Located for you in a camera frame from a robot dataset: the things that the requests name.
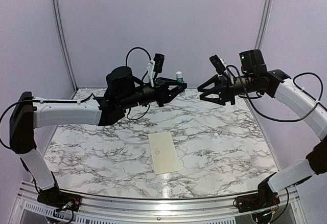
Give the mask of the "front aluminium table rail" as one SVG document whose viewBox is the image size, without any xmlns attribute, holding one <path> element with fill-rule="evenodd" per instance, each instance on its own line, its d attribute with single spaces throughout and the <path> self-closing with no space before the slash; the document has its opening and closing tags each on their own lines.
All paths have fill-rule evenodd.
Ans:
<svg viewBox="0 0 327 224">
<path fill-rule="evenodd" d="M 189 199 L 140 199 L 99 196 L 67 191 L 80 196 L 79 209 L 55 212 L 39 203 L 33 183 L 22 182 L 9 223 L 308 223 L 294 187 L 277 194 L 278 205 L 239 212 L 237 194 Z"/>
</svg>

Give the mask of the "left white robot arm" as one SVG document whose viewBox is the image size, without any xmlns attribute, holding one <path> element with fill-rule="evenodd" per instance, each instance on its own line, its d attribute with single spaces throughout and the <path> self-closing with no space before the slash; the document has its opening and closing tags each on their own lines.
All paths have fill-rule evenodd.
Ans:
<svg viewBox="0 0 327 224">
<path fill-rule="evenodd" d="M 9 145 L 6 147 L 19 155 L 53 206 L 63 204 L 65 198 L 55 177 L 47 167 L 34 139 L 34 130 L 53 125 L 88 124 L 110 126 L 125 117 L 126 110 L 156 102 L 159 107 L 170 103 L 187 84 L 177 80 L 150 76 L 144 83 L 135 77 L 128 66 L 120 66 L 106 76 L 104 96 L 90 95 L 82 100 L 51 100 L 36 98 L 24 92 L 10 105 L 13 110 L 9 120 Z"/>
</svg>

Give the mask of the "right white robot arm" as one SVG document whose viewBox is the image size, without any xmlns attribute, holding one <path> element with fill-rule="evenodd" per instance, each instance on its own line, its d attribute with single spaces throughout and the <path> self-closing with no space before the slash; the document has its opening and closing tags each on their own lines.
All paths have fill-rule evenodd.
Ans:
<svg viewBox="0 0 327 224">
<path fill-rule="evenodd" d="M 227 102 L 234 105 L 236 96 L 242 95 L 250 100 L 249 93 L 267 94 L 299 116 L 292 120 L 293 123 L 304 121 L 320 140 L 305 159 L 273 174 L 258 185 L 253 203 L 263 208 L 272 201 L 274 193 L 305 182 L 313 175 L 326 173 L 326 108 L 285 72 L 268 71 L 261 50 L 241 52 L 239 57 L 241 69 L 236 76 L 228 71 L 231 65 L 226 65 L 217 55 L 210 57 L 217 73 L 198 86 L 200 99 L 219 105 Z"/>
</svg>

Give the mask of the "green white glue stick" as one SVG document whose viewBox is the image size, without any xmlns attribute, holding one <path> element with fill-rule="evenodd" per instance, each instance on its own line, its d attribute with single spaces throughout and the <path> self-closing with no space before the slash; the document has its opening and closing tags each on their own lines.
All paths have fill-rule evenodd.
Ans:
<svg viewBox="0 0 327 224">
<path fill-rule="evenodd" d="M 176 72 L 176 80 L 179 83 L 184 83 L 182 71 L 177 71 Z M 184 96 L 185 95 L 185 91 L 181 92 L 179 95 L 180 96 Z"/>
</svg>

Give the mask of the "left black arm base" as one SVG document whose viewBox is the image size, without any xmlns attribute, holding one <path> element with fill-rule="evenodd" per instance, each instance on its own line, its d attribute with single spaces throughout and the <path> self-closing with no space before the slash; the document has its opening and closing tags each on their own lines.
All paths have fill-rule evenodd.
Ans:
<svg viewBox="0 0 327 224">
<path fill-rule="evenodd" d="M 81 196 L 61 191 L 53 172 L 51 174 L 54 179 L 54 186 L 47 190 L 37 190 L 37 201 L 48 206 L 56 207 L 59 211 L 68 209 L 77 212 L 80 207 Z"/>
</svg>

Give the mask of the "cream paper envelope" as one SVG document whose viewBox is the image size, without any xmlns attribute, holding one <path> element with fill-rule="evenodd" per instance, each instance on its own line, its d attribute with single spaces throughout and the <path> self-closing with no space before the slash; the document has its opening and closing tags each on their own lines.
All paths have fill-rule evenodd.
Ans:
<svg viewBox="0 0 327 224">
<path fill-rule="evenodd" d="M 166 174 L 181 170 L 170 132 L 148 134 L 154 173 Z"/>
</svg>

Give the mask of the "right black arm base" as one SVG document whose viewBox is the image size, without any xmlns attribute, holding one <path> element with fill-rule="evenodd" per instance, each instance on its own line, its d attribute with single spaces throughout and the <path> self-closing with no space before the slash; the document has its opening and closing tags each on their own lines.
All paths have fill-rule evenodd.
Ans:
<svg viewBox="0 0 327 224">
<path fill-rule="evenodd" d="M 268 181 L 272 176 L 265 178 L 258 185 L 258 192 L 249 195 L 242 195 L 235 198 L 233 206 L 236 207 L 240 213 L 255 211 L 267 207 L 273 207 L 280 203 L 277 192 L 273 192 Z"/>
</svg>

